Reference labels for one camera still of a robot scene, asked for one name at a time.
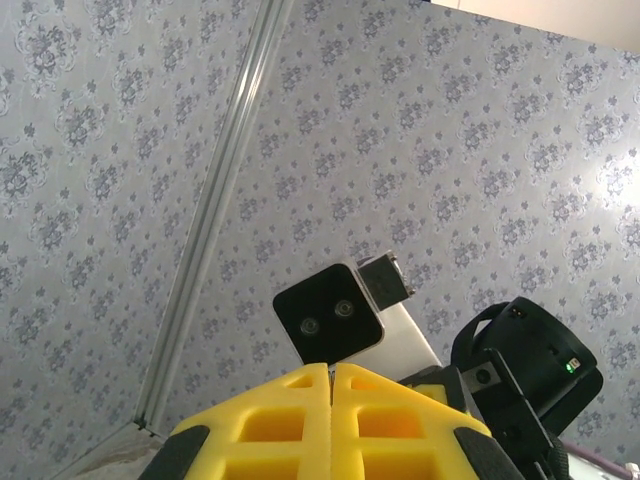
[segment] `black rubber edge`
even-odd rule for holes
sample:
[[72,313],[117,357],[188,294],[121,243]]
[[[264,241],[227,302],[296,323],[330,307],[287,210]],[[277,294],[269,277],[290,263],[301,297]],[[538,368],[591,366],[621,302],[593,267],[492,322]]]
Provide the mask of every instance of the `black rubber edge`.
[[468,427],[453,433],[478,480],[525,480],[495,439]]
[[138,480],[184,480],[208,436],[209,427],[204,425],[172,435]]

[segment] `black strap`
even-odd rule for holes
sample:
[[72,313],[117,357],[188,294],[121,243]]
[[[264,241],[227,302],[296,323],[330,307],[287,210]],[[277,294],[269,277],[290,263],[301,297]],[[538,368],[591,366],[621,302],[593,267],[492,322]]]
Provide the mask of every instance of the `black strap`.
[[460,371],[464,371],[465,364],[473,355],[473,338],[478,330],[478,325],[487,320],[496,318],[506,307],[509,302],[496,303],[485,308],[476,317],[471,320],[465,327],[460,330],[451,346],[451,363],[458,367]]

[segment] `white device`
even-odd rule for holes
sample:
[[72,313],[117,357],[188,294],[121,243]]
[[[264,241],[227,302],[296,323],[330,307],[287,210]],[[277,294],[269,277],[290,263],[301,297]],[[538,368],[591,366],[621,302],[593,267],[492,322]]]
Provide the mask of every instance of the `white device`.
[[391,380],[402,380],[430,366],[442,366],[407,309],[398,303],[378,312],[384,334],[366,350],[344,359]]

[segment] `small black camera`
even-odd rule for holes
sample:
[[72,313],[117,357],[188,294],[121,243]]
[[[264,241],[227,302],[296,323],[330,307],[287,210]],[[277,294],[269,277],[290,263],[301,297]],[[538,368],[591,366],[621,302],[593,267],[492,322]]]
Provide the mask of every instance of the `small black camera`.
[[377,345],[378,313],[413,293],[393,252],[336,263],[276,295],[273,308],[304,363],[329,365]]
[[302,361],[336,363],[382,340],[374,305],[341,263],[279,293],[273,308]]

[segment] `wall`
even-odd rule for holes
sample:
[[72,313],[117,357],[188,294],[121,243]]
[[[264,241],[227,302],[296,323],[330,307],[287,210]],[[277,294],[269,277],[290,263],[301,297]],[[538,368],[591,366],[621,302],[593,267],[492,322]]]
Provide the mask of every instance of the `wall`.
[[3,3],[1,478],[132,418],[256,9]]
[[640,415],[640,56],[412,0],[302,0],[266,81],[159,428],[299,364],[274,294],[394,249],[448,358],[525,295],[598,356],[567,438],[622,458]]

